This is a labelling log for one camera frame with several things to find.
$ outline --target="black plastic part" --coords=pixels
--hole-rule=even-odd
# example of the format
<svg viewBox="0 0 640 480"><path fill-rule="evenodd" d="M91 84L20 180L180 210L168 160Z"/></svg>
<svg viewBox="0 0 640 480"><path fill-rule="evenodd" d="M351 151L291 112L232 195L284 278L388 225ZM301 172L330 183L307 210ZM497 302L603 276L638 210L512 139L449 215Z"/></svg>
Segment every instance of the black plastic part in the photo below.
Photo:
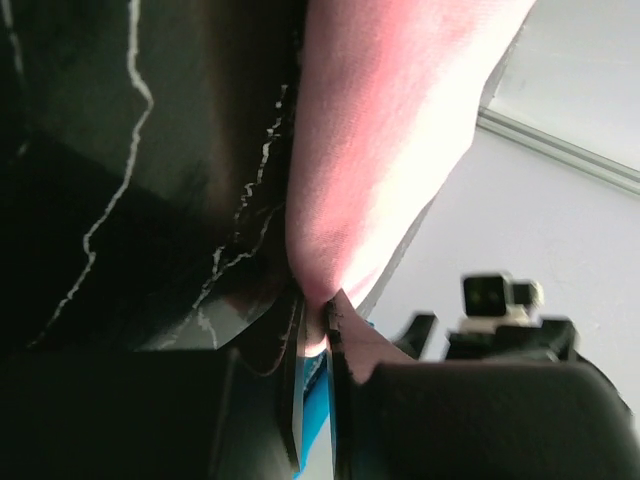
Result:
<svg viewBox="0 0 640 480"><path fill-rule="evenodd" d="M493 334L451 332L445 359L575 361L577 335L566 318L545 318L540 327L502 325Z"/></svg>
<svg viewBox="0 0 640 480"><path fill-rule="evenodd" d="M511 285L513 303L525 308L536 306L540 302L540 292L533 282L515 282Z"/></svg>
<svg viewBox="0 0 640 480"><path fill-rule="evenodd" d="M217 351L12 357L0 364L0 478L290 479L303 316L293 288Z"/></svg>
<svg viewBox="0 0 640 480"><path fill-rule="evenodd" d="M419 363L380 339L343 292L327 323L337 480L640 478L628 411L586 363ZM571 322L545 325L502 330L486 348L575 354L565 348Z"/></svg>
<svg viewBox="0 0 640 480"><path fill-rule="evenodd" d="M465 313L469 317L503 317L513 304L505 275L472 275L463 279Z"/></svg>
<svg viewBox="0 0 640 480"><path fill-rule="evenodd" d="M436 316L432 313L416 315L409 328L393 344L411 358L418 360L429 341L436 321Z"/></svg>

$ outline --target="dark surface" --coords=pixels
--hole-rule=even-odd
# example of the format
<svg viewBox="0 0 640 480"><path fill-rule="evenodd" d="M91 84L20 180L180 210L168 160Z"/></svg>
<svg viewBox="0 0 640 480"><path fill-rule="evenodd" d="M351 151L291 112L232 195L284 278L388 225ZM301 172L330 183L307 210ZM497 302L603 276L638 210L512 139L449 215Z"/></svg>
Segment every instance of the dark surface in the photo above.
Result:
<svg viewBox="0 0 640 480"><path fill-rule="evenodd" d="M232 338L289 278L282 206L304 3L142 0L134 67L152 105L127 64L129 2L5 4L0 356ZM94 261L64 302L96 222Z"/></svg>
<svg viewBox="0 0 640 480"><path fill-rule="evenodd" d="M419 363L381 338L343 292L327 322L337 480L640 478L629 412L588 363Z"/></svg>
<svg viewBox="0 0 640 480"><path fill-rule="evenodd" d="M217 351L13 356L0 365L0 477L291 478L303 316L290 285Z"/></svg>
<svg viewBox="0 0 640 480"><path fill-rule="evenodd" d="M411 321L409 327L393 344L414 360L420 360L433 333L433 327L435 327L436 324L437 319L435 315L417 314Z"/></svg>

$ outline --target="pink sleeve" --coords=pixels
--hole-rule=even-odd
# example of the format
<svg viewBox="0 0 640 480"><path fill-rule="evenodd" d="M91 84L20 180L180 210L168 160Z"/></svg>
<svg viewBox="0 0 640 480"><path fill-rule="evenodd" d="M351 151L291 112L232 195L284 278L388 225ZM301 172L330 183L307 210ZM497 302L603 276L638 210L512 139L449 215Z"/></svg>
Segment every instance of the pink sleeve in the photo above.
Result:
<svg viewBox="0 0 640 480"><path fill-rule="evenodd" d="M468 149L534 0L310 0L287 249L316 307L359 304Z"/></svg>

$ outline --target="white wall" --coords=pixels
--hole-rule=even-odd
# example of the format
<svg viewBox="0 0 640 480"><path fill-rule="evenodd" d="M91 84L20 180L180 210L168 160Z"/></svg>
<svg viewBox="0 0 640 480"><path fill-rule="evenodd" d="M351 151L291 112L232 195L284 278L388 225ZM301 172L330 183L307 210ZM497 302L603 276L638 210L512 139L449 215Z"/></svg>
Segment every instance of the white wall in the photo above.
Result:
<svg viewBox="0 0 640 480"><path fill-rule="evenodd" d="M490 108L640 170L640 2L538 0Z"/></svg>
<svg viewBox="0 0 640 480"><path fill-rule="evenodd" d="M543 312L577 324L581 351L640 412L640 199L479 131L427 215L370 320L397 334L417 310L433 310L439 330L462 315L460 276L511 271L542 283ZM332 478L328 425L304 480Z"/></svg>

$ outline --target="blue strip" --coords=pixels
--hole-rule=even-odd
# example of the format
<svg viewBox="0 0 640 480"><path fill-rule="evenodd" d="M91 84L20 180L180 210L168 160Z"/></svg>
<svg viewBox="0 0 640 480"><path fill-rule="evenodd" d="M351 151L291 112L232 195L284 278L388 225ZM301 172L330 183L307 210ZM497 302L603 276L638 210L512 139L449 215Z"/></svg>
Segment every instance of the blue strip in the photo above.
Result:
<svg viewBox="0 0 640 480"><path fill-rule="evenodd" d="M322 363L321 372L316 377L304 402L302 418L302 459L298 478L304 472L313 442L320 433L324 422L329 418L329 371L326 362Z"/></svg>
<svg viewBox="0 0 640 480"><path fill-rule="evenodd" d="M329 418L329 370L326 353L305 361L302 415L302 459L300 473L293 476L294 480L304 472L313 442Z"/></svg>

